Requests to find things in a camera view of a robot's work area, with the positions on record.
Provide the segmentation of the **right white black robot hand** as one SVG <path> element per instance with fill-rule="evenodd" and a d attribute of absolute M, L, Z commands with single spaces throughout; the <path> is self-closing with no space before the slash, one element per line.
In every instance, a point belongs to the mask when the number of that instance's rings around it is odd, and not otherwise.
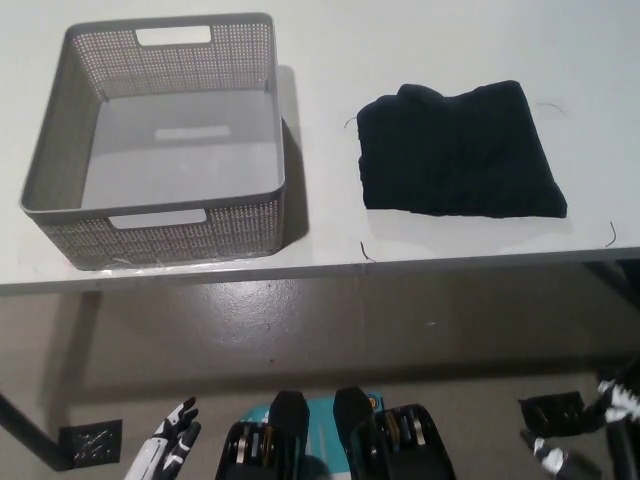
<path fill-rule="evenodd" d="M 639 383 L 623 376 L 603 380 L 589 405 L 577 391 L 531 397 L 520 402 L 523 440 L 551 479 L 606 479 L 593 460 L 552 445 L 552 438 L 595 433 L 603 429 L 615 479 L 639 477 Z"/>

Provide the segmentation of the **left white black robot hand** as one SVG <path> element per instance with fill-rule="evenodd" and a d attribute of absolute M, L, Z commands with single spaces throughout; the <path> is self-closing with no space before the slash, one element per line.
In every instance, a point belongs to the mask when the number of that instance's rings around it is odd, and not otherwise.
<path fill-rule="evenodd" d="M 193 448 L 201 424 L 196 398 L 180 403 L 145 440 L 131 463 L 125 480 L 174 480 Z"/>

